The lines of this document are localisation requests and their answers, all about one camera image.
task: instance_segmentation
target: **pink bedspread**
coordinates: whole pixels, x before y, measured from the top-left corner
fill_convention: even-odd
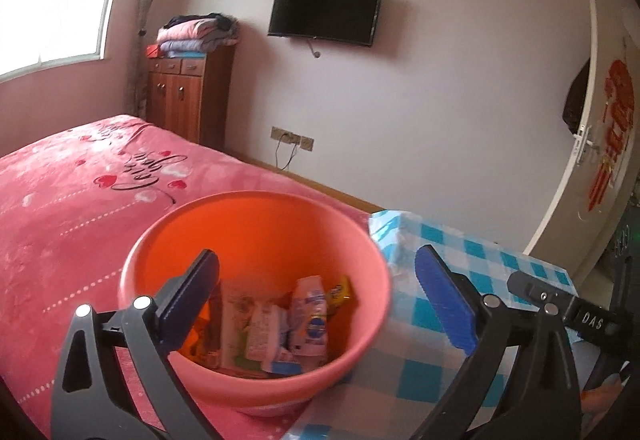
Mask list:
[[[291,179],[197,146],[126,115],[45,138],[0,158],[0,375],[49,435],[50,388],[71,315],[117,308],[127,253],[158,218],[206,195],[267,190],[367,214]],[[130,359],[131,393],[159,425]],[[295,417],[255,419],[200,404],[228,440],[279,438]]]

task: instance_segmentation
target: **blue checkered tablecloth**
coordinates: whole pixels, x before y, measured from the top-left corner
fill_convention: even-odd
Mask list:
[[[316,396],[284,440],[406,440],[442,397],[465,354],[449,343],[415,277],[414,257],[421,246],[430,243],[449,268],[465,274],[480,293],[493,293],[514,308],[532,308],[507,290],[507,278],[515,270],[575,293],[562,268],[413,213],[376,213],[369,230],[393,274],[390,315],[351,374]],[[507,349],[472,426],[491,418],[515,353],[515,347]]]

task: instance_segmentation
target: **stack of blankets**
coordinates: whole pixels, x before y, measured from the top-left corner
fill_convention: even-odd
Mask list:
[[[169,57],[184,52],[206,54],[238,42],[238,20],[212,12],[206,16],[175,16],[158,31],[160,50]]]

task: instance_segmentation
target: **cabinet door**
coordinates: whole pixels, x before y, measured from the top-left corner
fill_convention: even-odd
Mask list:
[[[199,77],[167,77],[169,123],[168,130],[198,143],[200,139],[200,92]]]
[[[165,75],[150,73],[146,92],[146,120],[159,128],[164,128],[166,123]]]

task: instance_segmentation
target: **orange bucket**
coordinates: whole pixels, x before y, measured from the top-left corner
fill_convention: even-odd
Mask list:
[[[221,279],[251,280],[259,269],[282,293],[301,277],[320,275],[327,290],[346,274],[354,301],[327,327],[332,362],[303,375],[251,380],[213,372],[169,355],[195,398],[263,416],[283,414],[335,384],[354,367],[385,321],[390,276],[369,235],[348,216],[299,196],[243,191],[201,198],[167,214],[138,240],[127,258],[118,293],[121,307],[154,295],[179,276],[203,248],[220,260]]]

